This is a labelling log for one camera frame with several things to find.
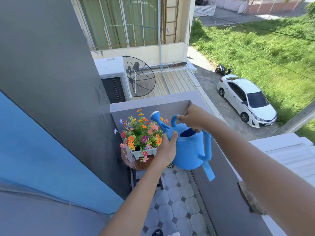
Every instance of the satellite dish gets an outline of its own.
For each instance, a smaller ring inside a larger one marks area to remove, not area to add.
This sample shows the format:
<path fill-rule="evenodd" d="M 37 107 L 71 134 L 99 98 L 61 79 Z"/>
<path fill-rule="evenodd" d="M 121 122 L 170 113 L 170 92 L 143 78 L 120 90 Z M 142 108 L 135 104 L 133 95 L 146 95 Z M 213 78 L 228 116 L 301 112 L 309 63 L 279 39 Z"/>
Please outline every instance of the satellite dish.
<path fill-rule="evenodd" d="M 155 87 L 155 75 L 152 69 L 142 60 L 123 56 L 127 63 L 128 83 L 133 97 L 142 97 L 152 92 Z"/>

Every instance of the motorcycle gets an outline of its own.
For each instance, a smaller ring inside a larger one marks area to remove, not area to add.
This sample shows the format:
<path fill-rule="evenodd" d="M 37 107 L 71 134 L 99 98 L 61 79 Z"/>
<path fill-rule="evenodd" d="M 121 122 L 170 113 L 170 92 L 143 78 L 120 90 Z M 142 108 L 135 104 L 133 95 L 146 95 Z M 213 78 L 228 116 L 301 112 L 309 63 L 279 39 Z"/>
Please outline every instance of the motorcycle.
<path fill-rule="evenodd" d="M 222 64 L 219 64 L 218 65 L 218 68 L 215 69 L 215 72 L 218 74 L 218 73 L 221 73 L 222 75 L 229 75 L 230 73 L 233 72 L 233 69 L 231 68 L 232 65 L 229 64 L 229 69 L 226 71 L 226 68 L 222 65 Z"/>

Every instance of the person's left arm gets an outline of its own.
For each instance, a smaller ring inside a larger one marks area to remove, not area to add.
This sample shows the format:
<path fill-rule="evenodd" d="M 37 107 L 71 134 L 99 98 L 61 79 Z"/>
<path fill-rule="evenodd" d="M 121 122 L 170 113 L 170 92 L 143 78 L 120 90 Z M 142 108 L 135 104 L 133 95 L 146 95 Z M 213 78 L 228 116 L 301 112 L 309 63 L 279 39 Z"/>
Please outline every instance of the person's left arm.
<path fill-rule="evenodd" d="M 166 134 L 147 171 L 99 236 L 139 236 L 162 171 L 175 158 L 177 132 Z"/>

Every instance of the hand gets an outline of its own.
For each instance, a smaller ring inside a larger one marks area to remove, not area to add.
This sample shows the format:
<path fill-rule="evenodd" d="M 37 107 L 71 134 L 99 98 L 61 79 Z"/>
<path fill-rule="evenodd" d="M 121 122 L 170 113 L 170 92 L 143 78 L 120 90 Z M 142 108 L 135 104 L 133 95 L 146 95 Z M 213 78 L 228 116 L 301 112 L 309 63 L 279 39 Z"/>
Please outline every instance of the hand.
<path fill-rule="evenodd" d="M 211 114 L 207 111 L 193 104 L 189 106 L 184 115 L 178 115 L 177 119 L 199 133 L 201 129 L 204 129 L 203 125 L 210 116 Z"/>
<path fill-rule="evenodd" d="M 175 158 L 176 155 L 176 140 L 178 134 L 173 131 L 171 140 L 169 141 L 166 133 L 163 134 L 162 143 L 158 148 L 157 154 L 154 157 L 155 162 L 164 170 Z"/>

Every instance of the watering can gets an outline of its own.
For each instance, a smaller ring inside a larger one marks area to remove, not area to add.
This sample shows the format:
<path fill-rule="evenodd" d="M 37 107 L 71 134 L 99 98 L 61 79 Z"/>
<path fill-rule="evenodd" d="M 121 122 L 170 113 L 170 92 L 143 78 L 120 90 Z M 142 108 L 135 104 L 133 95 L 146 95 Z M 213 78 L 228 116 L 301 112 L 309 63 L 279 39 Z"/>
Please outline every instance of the watering can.
<path fill-rule="evenodd" d="M 161 121 L 159 111 L 151 113 L 150 118 L 152 121 L 158 123 L 162 131 L 167 134 L 169 140 L 172 137 L 173 131 L 177 131 L 176 155 L 173 160 L 175 166 L 184 170 L 192 170 L 202 165 L 209 181 L 215 178 L 208 162 L 211 159 L 210 133 L 204 130 L 197 133 L 187 127 L 185 123 L 176 124 L 177 114 L 172 117 L 171 127 Z M 206 154 L 204 154 L 203 148 L 203 135 L 205 136 Z"/>

